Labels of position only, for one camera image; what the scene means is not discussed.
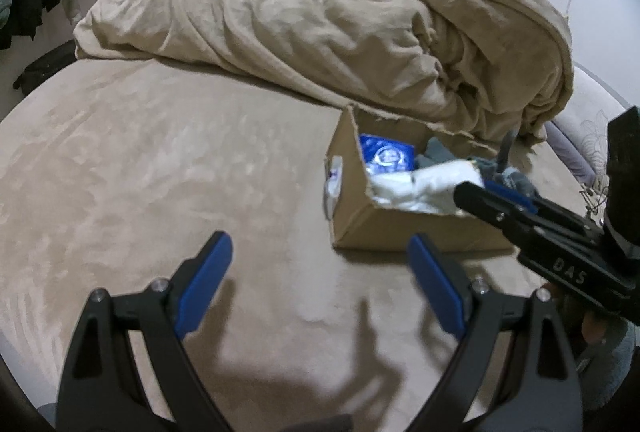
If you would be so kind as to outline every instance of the blanket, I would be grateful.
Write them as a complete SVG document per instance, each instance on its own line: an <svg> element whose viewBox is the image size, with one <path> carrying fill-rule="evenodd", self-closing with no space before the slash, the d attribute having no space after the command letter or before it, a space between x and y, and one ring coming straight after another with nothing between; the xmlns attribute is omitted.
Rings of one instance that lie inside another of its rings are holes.
<svg viewBox="0 0 640 432"><path fill-rule="evenodd" d="M212 63L488 141L543 139L572 93L546 0L98 0L74 35L78 58Z"/></svg>

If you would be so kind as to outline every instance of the metal screw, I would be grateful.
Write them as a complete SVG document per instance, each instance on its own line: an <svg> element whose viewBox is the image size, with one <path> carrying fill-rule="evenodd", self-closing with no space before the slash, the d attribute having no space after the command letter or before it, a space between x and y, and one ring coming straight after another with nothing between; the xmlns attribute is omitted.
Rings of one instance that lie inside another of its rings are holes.
<svg viewBox="0 0 640 432"><path fill-rule="evenodd" d="M107 290L104 287L95 288L91 291L91 301L92 302L102 302L105 298L107 298Z"/></svg>
<svg viewBox="0 0 640 432"><path fill-rule="evenodd" d="M540 300L541 302L548 302L549 300L551 300L551 293L549 293L548 289L541 287L540 289L536 290L536 297L538 297L538 300Z"/></svg>
<svg viewBox="0 0 640 432"><path fill-rule="evenodd" d="M471 289L479 295L484 295L485 293L489 293L489 291L491 291L489 284L487 284L486 280L481 276L476 277L476 279L471 282Z"/></svg>
<svg viewBox="0 0 640 432"><path fill-rule="evenodd" d="M169 281L166 278L156 278L149 284L151 286L151 291L155 291L156 293L164 293L169 289Z"/></svg>

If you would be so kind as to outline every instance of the blue plastic packet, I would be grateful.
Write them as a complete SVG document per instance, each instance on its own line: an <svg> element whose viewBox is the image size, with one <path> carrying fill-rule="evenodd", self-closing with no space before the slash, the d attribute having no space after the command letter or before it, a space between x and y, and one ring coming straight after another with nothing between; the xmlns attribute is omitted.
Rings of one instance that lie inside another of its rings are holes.
<svg viewBox="0 0 640 432"><path fill-rule="evenodd" d="M362 134L360 147L369 175L409 172L414 169L414 147L383 137Z"/></svg>

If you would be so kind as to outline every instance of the mattress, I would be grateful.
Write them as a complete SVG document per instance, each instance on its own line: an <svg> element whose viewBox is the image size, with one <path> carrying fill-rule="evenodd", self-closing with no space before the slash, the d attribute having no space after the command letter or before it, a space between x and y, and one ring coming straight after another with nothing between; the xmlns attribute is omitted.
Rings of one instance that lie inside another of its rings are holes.
<svg viewBox="0 0 640 432"><path fill-rule="evenodd" d="M142 290L223 229L234 261L184 343L231 425L279 430L351 412L359 431L404 430L456 343L402 254L331 248L323 158L339 114L257 79L161 60L82 60L20 103L0 124L0 333L15 372L35 373L28 395L55 399L93 288ZM546 143L518 147L513 163L543 195L584 209ZM459 259L498 290L528 295L541 283L513 254ZM152 405L168 416L133 340Z"/></svg>

